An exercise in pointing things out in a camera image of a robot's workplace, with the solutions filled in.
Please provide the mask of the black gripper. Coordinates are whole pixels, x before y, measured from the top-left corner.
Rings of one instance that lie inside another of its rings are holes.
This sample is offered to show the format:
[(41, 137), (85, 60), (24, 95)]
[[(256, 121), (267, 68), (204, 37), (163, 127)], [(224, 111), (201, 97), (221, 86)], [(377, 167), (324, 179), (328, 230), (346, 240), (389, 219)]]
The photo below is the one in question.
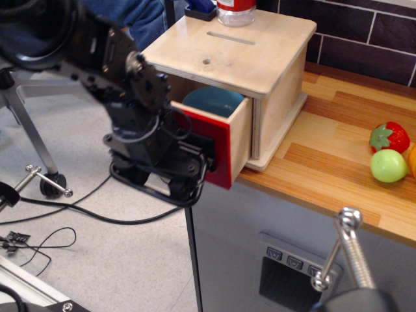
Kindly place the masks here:
[(125, 184), (144, 185), (150, 174), (171, 179), (170, 197), (193, 199), (196, 180), (205, 177), (215, 160), (214, 140), (194, 132), (182, 110), (149, 114), (140, 110), (108, 110), (112, 133), (104, 136), (110, 148), (110, 172)]

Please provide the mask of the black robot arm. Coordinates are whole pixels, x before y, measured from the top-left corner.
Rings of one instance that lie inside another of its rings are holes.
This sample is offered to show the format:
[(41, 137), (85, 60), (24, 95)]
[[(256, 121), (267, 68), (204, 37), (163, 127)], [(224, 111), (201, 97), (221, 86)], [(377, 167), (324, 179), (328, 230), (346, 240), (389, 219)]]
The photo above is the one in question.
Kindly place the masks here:
[(198, 201), (214, 143), (193, 132), (171, 104), (167, 76), (114, 23), (80, 1), (2, 1), (1, 56), (79, 81), (105, 107), (115, 179), (177, 206)]

